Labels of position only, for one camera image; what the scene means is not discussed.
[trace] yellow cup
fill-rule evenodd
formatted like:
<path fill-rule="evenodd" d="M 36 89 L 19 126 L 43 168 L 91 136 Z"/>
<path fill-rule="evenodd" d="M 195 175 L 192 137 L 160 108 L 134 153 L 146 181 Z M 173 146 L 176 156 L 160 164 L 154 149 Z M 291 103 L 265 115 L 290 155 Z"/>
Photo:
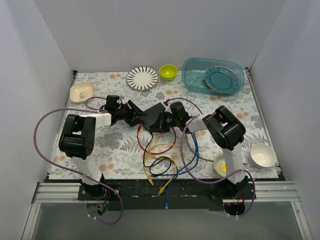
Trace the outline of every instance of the yellow cup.
<path fill-rule="evenodd" d="M 165 81 L 172 81 L 178 74 L 178 69 L 171 64 L 166 64 L 160 67 L 159 70 L 160 76 Z"/>

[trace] tabletop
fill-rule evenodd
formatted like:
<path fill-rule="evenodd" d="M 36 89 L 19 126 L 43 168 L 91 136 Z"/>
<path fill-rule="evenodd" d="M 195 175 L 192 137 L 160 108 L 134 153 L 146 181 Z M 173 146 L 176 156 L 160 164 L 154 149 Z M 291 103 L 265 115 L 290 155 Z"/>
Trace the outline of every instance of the tabletop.
<path fill-rule="evenodd" d="M 265 126 L 261 115 L 257 108 L 252 87 L 248 78 L 245 75 L 245 85 L 241 92 L 231 96 L 214 96 L 203 93 L 196 93 L 187 90 L 181 80 L 181 72 L 178 73 L 176 79 L 170 82 L 165 82 L 159 79 L 158 83 L 150 90 L 136 91 L 130 88 L 126 82 L 128 72 L 83 72 L 78 73 L 74 83 L 91 82 L 94 86 L 94 95 L 106 97 L 107 95 L 119 95 L 125 101 L 132 100 L 141 110 L 146 110 L 151 106 L 163 102 L 166 99 L 181 97 L 194 102 L 201 111 L 212 113 L 221 105 L 226 106 L 236 117 L 243 123 L 246 129 L 244 142 L 242 143 L 242 161 L 244 168 L 247 169 L 254 178 L 278 178 L 275 167 L 264 169 L 256 168 L 250 159 L 250 149 L 255 144 L 269 144 Z M 190 103 L 183 103 L 189 115 L 195 116 L 199 113 L 197 109 Z M 90 105 L 95 108 L 105 104 L 105 100 L 92 100 Z M 86 109 L 84 103 L 68 104 L 70 108 Z M 67 114 L 83 114 L 76 111 L 67 111 Z M 94 160 L 103 173 L 106 179 L 146 179 L 144 173 L 142 159 L 144 151 L 138 145 L 137 128 L 129 127 L 124 121 L 118 121 L 115 125 L 101 128 L 95 133 L 95 146 L 92 152 Z M 176 128 L 177 144 L 180 142 L 181 131 Z M 196 134 L 199 155 L 209 160 L 214 160 L 215 156 L 222 153 L 221 148 L 214 142 L 210 133 L 199 131 Z M 193 141 L 190 138 L 191 146 L 194 147 Z M 142 129 L 139 134 L 140 142 L 146 146 L 151 139 L 150 133 Z M 173 131 L 164 133 L 157 138 L 155 144 L 173 143 L 175 136 Z M 161 152 L 166 149 L 166 146 L 159 146 L 154 151 Z M 194 154 L 190 151 L 187 144 L 183 145 L 184 159 L 189 162 Z M 177 162 L 178 168 L 183 166 L 180 149 L 173 147 L 168 152 L 161 156 L 167 156 Z M 77 169 L 76 165 L 59 150 L 55 145 L 54 159 L 55 163 L 62 166 Z M 154 167 L 153 172 L 162 172 L 168 167 L 169 163 L 163 161 Z M 214 170 L 214 164 L 210 161 L 199 159 L 198 165 L 192 170 L 197 178 L 212 179 L 220 178 Z M 77 173 L 69 172 L 52 166 L 49 170 L 50 180 L 72 180 L 79 179 Z M 182 179 L 191 178 L 187 173 L 179 176 Z"/>

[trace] blue cable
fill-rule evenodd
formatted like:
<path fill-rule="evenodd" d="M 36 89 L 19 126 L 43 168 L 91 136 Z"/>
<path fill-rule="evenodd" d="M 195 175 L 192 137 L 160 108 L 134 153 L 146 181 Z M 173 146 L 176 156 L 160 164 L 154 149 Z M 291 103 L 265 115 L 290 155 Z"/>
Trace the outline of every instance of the blue cable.
<path fill-rule="evenodd" d="M 193 156 L 192 160 L 191 160 L 186 166 L 190 165 L 190 164 L 195 160 L 195 158 L 196 158 L 196 162 L 195 162 L 195 165 L 194 165 L 192 168 L 190 168 L 190 171 L 191 171 L 192 169 L 194 169 L 194 168 L 197 166 L 198 162 L 199 162 L 198 142 L 197 142 L 197 138 L 196 138 L 196 136 L 195 136 L 194 133 L 192 134 L 192 139 L 193 139 L 194 145 L 195 145 L 194 156 Z M 165 209 L 168 209 L 168 208 L 169 208 L 169 192 L 170 192 L 170 187 L 171 187 L 172 183 L 174 182 L 174 180 L 177 179 L 178 175 L 181 175 L 181 174 L 185 174 L 185 173 L 186 173 L 186 171 L 183 172 L 183 173 L 181 173 L 181 171 L 182 171 L 184 168 L 185 168 L 185 167 L 181 168 L 179 171 L 177 171 L 176 174 L 162 174 L 162 176 L 172 176 L 172 175 L 175 176 L 175 177 L 171 180 L 171 182 L 169 183 L 168 188 L 167 188 L 167 190 L 166 190 L 165 201 L 164 201 Z"/>

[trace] metal frame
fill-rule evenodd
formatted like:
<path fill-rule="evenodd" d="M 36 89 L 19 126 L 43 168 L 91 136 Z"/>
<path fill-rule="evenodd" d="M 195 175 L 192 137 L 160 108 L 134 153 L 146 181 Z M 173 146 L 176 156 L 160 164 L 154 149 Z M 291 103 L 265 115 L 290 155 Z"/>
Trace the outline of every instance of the metal frame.
<path fill-rule="evenodd" d="M 257 94 L 253 85 L 253 80 L 250 76 L 250 68 L 245 68 L 245 73 L 250 82 L 252 92 L 256 101 L 256 105 L 259 109 L 262 122 L 264 125 L 264 129 L 266 132 L 267 140 L 272 148 L 274 148 L 266 121 L 259 104 Z M 278 168 L 278 172 L 281 172 L 279 162 L 277 160 L 276 167 Z M 25 229 L 23 231 L 22 240 L 29 240 L 33 236 L 33 232 L 36 227 L 36 222 L 38 219 L 38 215 L 40 212 L 41 203 L 101 203 L 102 201 L 79 201 L 78 193 L 79 193 L 80 184 L 79 183 L 39 183 L 37 185 L 36 191 L 34 193 L 34 198 L 32 202 L 32 206 L 30 209 L 30 213 L 25 225 Z M 312 235 L 306 221 L 300 197 L 298 195 L 298 191 L 296 189 L 295 183 L 293 181 L 255 181 L 256 188 L 256 200 L 255 202 L 291 202 L 292 209 L 294 211 L 294 215 L 301 232 L 302 238 L 304 240 L 312 240 Z M 224 203 L 234 202 L 234 200 L 225 199 Z"/>

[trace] gray wall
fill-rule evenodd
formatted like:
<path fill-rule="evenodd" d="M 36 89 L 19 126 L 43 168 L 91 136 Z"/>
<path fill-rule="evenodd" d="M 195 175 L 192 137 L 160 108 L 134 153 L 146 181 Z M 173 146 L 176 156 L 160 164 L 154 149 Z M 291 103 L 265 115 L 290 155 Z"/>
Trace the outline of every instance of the gray wall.
<path fill-rule="evenodd" d="M 32 0 L 0 0 L 0 239 L 20 239 L 37 182 L 48 165 L 37 155 L 39 118 L 65 104 L 72 72 Z M 38 135 L 51 156 L 61 116 Z"/>
<path fill-rule="evenodd" d="M 320 1 L 287 0 L 252 67 L 281 168 L 320 239 Z"/>
<path fill-rule="evenodd" d="M 65 59 L 81 72 L 188 58 L 250 67 L 286 0 L 34 0 Z"/>

